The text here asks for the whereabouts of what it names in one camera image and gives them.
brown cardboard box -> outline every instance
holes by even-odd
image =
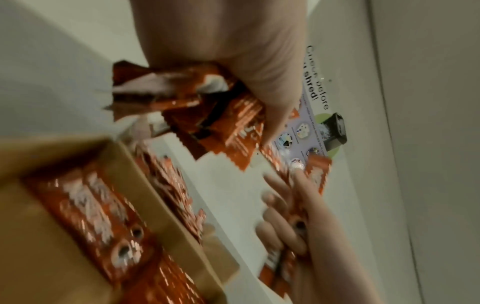
[[[236,261],[211,233],[202,248],[150,186],[128,149],[105,136],[0,140],[0,303],[107,304],[121,296],[19,180],[91,150],[98,150],[97,160],[110,181],[200,293],[210,303],[226,303],[222,285],[238,271]]]

